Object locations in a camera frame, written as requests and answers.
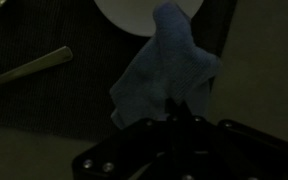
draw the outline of gray surface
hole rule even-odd
[[[240,0],[209,117],[230,118],[288,141],[288,1]]]
[[[212,96],[212,122],[231,118],[288,140],[288,2],[240,0]],[[90,142],[0,128],[0,180],[71,180]]]

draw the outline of blue cloth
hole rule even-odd
[[[190,18],[172,2],[153,13],[156,33],[110,90],[119,128],[142,118],[165,120],[165,100],[186,101],[192,113],[203,116],[209,97],[208,80],[221,66],[217,56],[196,47]]]

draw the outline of dark fabric surface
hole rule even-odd
[[[205,0],[196,44],[220,56],[235,0]],[[92,141],[117,132],[109,89],[148,38],[111,24],[91,0],[9,0],[0,9],[0,74],[64,45],[73,61],[0,86],[0,125]]]

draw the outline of black metal frame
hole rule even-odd
[[[76,157],[75,180],[288,179],[288,142],[223,120],[192,116],[186,103],[166,103],[166,122],[142,119]]]

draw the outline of white round object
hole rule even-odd
[[[165,0],[95,0],[102,13],[120,29],[138,36],[153,36],[156,30],[154,8]],[[193,17],[203,0],[175,0],[180,8]]]

